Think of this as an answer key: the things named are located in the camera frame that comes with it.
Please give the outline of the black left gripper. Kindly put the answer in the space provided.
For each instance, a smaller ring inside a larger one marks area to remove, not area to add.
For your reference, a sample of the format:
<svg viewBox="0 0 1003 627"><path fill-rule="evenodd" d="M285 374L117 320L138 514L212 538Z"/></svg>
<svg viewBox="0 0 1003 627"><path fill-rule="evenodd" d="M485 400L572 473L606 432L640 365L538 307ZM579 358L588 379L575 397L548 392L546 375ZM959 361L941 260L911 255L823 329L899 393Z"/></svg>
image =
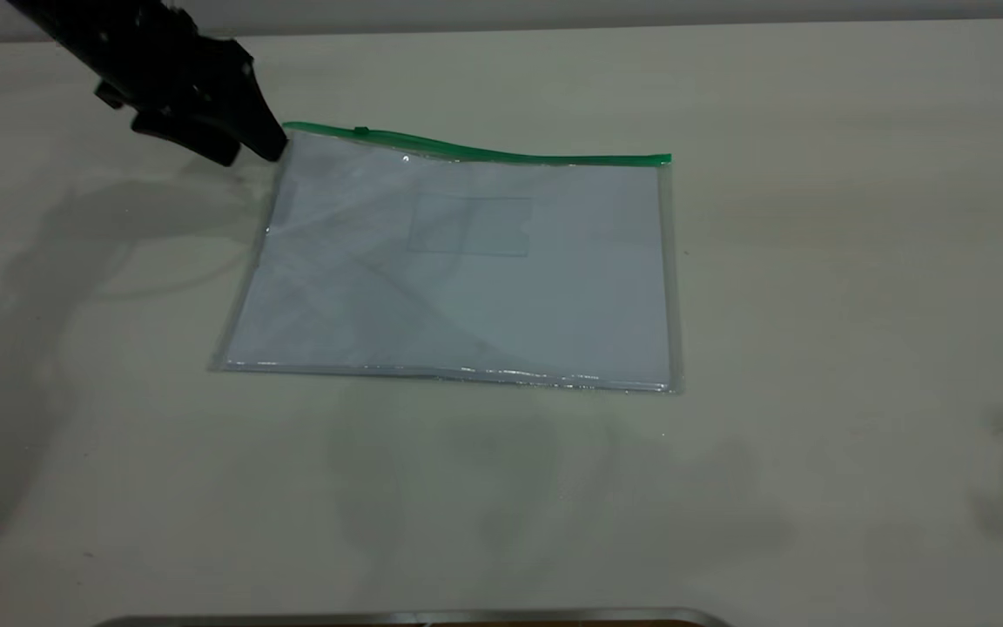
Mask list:
<svg viewBox="0 0 1003 627"><path fill-rule="evenodd" d="M253 78L253 59L233 39L200 35L183 10L100 10L97 96L139 110L131 129L228 167L240 143L278 162L289 139ZM227 132L160 111L210 115L223 110Z"/></svg>

